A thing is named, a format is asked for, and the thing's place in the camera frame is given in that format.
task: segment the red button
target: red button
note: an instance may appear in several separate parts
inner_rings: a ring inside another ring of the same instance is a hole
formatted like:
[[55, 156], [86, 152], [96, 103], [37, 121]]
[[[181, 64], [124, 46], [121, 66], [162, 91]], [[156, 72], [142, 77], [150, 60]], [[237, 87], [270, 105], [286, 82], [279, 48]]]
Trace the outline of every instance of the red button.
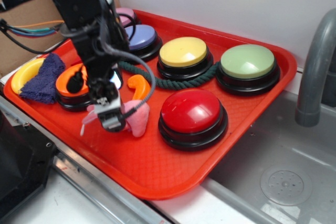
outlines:
[[170, 97], [162, 105], [164, 123], [180, 133], [197, 133], [215, 124], [220, 116], [221, 104], [211, 92], [186, 89]]

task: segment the white wall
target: white wall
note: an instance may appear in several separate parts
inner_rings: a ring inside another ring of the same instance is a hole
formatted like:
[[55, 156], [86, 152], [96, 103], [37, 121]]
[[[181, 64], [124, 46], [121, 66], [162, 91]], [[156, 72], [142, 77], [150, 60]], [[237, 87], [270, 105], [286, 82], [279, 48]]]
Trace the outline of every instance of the white wall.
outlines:
[[336, 0], [120, 0], [123, 7], [225, 31], [289, 50], [300, 67]]

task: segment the sink drain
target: sink drain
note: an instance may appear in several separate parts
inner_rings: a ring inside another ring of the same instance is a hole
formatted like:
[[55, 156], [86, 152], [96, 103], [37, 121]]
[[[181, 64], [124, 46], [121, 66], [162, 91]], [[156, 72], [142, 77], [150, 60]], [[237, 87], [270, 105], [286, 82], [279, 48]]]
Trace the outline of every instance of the sink drain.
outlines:
[[305, 202], [312, 192], [309, 176], [292, 166], [273, 166], [267, 169], [260, 181], [262, 192], [271, 201], [283, 206]]

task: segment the colorful wires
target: colorful wires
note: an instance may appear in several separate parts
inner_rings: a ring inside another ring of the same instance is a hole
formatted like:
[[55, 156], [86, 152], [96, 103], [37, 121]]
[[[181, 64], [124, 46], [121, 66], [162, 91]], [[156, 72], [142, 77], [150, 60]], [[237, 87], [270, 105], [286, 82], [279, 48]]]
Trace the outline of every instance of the colorful wires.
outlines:
[[40, 37], [45, 37], [45, 36], [49, 36], [49, 35], [53, 35], [57, 33], [61, 24], [57, 24], [56, 26], [53, 26], [53, 27], [38, 28], [38, 29], [28, 29], [26, 27], [40, 26], [40, 25], [51, 24], [55, 22], [61, 22], [62, 24], [62, 20], [55, 20], [53, 22], [44, 22], [44, 23], [33, 24], [33, 25], [28, 25], [28, 26], [10, 26], [8, 24], [5, 24], [4, 26], [6, 30], [10, 31], [11, 33], [17, 36], [23, 36], [23, 37], [28, 37], [28, 38], [40, 38]]
[[[45, 25], [45, 24], [51, 24], [51, 23], [58, 23], [55, 26], [52, 27], [46, 27], [46, 28], [37, 28], [37, 29], [28, 29], [26, 27], [36, 27], [40, 25]], [[28, 25], [28, 26], [10, 26], [7, 24], [7, 22], [4, 19], [0, 19], [0, 31], [12, 42], [14, 42], [16, 45], [20, 46], [21, 48], [32, 52], [34, 54], [42, 55], [42, 54], [48, 54], [52, 51], [54, 51], [56, 48], [58, 48], [60, 45], [62, 45], [67, 39], [62, 40], [60, 43], [56, 44], [54, 47], [52, 47], [50, 50], [47, 51], [37, 51], [33, 50], [22, 43], [20, 43], [18, 40], [16, 40], [13, 36], [11, 36], [9, 32], [15, 34], [16, 36], [22, 36], [26, 38], [41, 38], [49, 35], [56, 34], [57, 31], [59, 30], [59, 27], [63, 23], [62, 20], [54, 20], [51, 22], [46, 22], [46, 23], [39, 23], [39, 24], [33, 24], [33, 25]]]

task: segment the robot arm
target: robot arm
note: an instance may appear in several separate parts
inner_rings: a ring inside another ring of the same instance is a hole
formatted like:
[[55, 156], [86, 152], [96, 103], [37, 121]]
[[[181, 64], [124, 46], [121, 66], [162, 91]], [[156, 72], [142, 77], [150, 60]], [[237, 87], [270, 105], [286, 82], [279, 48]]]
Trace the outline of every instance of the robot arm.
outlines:
[[104, 50], [106, 45], [129, 51], [128, 36], [119, 23], [114, 2], [105, 0], [53, 0], [64, 24], [61, 34], [70, 38], [87, 69], [89, 93], [97, 108], [102, 126], [111, 132], [124, 128], [119, 90], [111, 82], [118, 70], [118, 55]]

